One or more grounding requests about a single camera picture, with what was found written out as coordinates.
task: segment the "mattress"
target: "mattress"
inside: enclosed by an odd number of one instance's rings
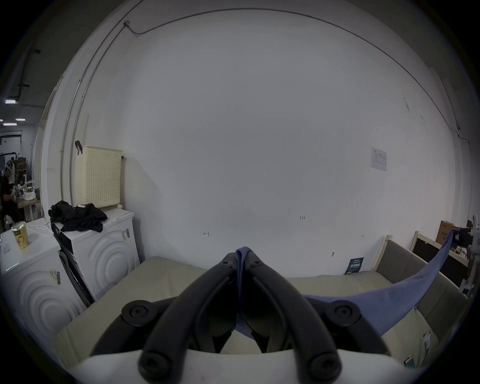
[[[69,369],[88,358],[96,342],[126,303],[133,300],[157,301],[178,296],[204,272],[204,269],[161,257],[147,259],[60,331],[52,344],[59,363]],[[374,271],[347,276],[288,280],[302,294],[322,296],[355,295],[391,285],[386,278]],[[411,355],[418,367],[426,358],[423,338],[427,334],[431,335],[428,352],[431,353],[438,340],[421,313],[413,309],[382,338],[393,358],[403,363],[407,356]],[[234,331],[222,353],[250,354],[260,353],[260,350],[252,339]]]

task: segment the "laundry basket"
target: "laundry basket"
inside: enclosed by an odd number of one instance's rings
[[[75,199],[77,204],[101,208],[120,203],[120,162],[122,151],[76,142]]]

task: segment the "white washing machine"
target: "white washing machine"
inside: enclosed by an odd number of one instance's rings
[[[60,259],[60,245],[41,218],[27,223],[29,245],[21,250],[12,230],[1,234],[1,286],[10,309],[46,349],[86,306]]]
[[[102,209],[107,215],[102,232],[56,231],[62,245],[94,301],[139,265],[133,235],[133,212],[119,208]]]

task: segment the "blue sheet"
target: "blue sheet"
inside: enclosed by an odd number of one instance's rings
[[[413,276],[399,281],[387,288],[376,289],[353,296],[330,297],[305,295],[317,300],[333,302],[336,300],[349,300],[360,308],[362,315],[370,322],[378,334],[383,335],[390,328],[402,320],[421,300],[430,285],[438,275],[440,268],[448,257],[452,246],[453,232],[447,236],[442,248],[437,255],[430,260]],[[251,337],[245,318],[242,314],[242,277],[245,269],[245,257],[252,250],[243,247],[237,250],[239,263],[238,292],[239,292],[239,314],[237,316],[237,331]]]

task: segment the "bolt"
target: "bolt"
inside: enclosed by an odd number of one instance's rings
[[[164,377],[170,369],[167,359],[155,352],[144,352],[138,361],[138,365],[140,374],[149,379]]]
[[[340,305],[335,308],[335,314],[342,319],[346,319],[352,315],[352,309],[347,305]]]
[[[144,317],[147,313],[148,309],[142,306],[136,306],[130,310],[130,315],[136,319],[138,319],[139,317]]]
[[[335,353],[324,353],[310,362],[310,374],[318,380],[331,380],[340,375],[342,365]]]

